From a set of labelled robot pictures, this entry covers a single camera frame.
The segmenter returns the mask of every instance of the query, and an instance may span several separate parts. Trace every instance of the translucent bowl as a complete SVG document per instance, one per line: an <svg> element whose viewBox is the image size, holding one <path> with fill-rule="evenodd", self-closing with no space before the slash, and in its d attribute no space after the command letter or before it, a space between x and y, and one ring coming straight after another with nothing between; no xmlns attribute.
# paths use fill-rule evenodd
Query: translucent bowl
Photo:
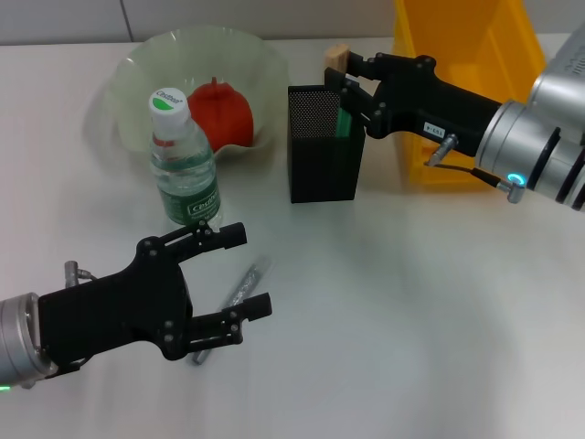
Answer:
<svg viewBox="0 0 585 439"><path fill-rule="evenodd" d="M219 153L272 143L279 135L275 132L278 118L287 112L286 60L253 35L226 27L195 26L150 38L118 65L104 99L122 145L131 151L148 151L152 133L148 98L153 91L175 87L189 96L213 77L244 95L254 119L252 147L226 145Z"/></svg>

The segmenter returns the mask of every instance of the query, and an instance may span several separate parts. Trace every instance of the red apple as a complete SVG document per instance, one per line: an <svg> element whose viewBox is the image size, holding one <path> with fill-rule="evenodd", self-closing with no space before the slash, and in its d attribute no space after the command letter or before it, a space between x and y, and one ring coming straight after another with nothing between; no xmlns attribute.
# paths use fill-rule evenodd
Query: red apple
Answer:
<svg viewBox="0 0 585 439"><path fill-rule="evenodd" d="M187 98L191 117L201 127L213 152L225 145L251 146L254 120L246 98L214 77Z"/></svg>

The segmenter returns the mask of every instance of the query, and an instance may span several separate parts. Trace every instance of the yellow bin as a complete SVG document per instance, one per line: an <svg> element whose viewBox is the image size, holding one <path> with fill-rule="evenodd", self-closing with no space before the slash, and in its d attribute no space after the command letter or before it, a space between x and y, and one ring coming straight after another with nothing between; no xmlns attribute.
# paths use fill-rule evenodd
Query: yellow bin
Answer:
<svg viewBox="0 0 585 439"><path fill-rule="evenodd" d="M437 59L442 80L495 101L526 102L545 59L522 0L395 0L396 55ZM487 187L463 172L424 166L434 142L396 134L409 182L428 190ZM473 167L473 159L451 152L445 164Z"/></svg>

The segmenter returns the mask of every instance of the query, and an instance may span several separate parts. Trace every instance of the pen holder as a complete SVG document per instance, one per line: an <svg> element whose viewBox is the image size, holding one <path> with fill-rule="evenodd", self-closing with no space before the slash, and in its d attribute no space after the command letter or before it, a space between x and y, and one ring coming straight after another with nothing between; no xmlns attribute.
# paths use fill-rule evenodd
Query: pen holder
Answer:
<svg viewBox="0 0 585 439"><path fill-rule="evenodd" d="M354 199L364 127L336 137L339 95L324 86L289 87L288 171L292 203Z"/></svg>

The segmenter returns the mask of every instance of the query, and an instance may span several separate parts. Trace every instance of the bottle label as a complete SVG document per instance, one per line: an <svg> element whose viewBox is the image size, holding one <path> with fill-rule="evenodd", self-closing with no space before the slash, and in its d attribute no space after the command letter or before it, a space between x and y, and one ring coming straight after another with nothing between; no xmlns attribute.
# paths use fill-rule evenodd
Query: bottle label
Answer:
<svg viewBox="0 0 585 439"><path fill-rule="evenodd" d="M184 226L200 220L211 220L218 213L221 204L216 178L206 189L187 197L167 194L160 188L159 191L163 198L166 215L172 221Z"/></svg>

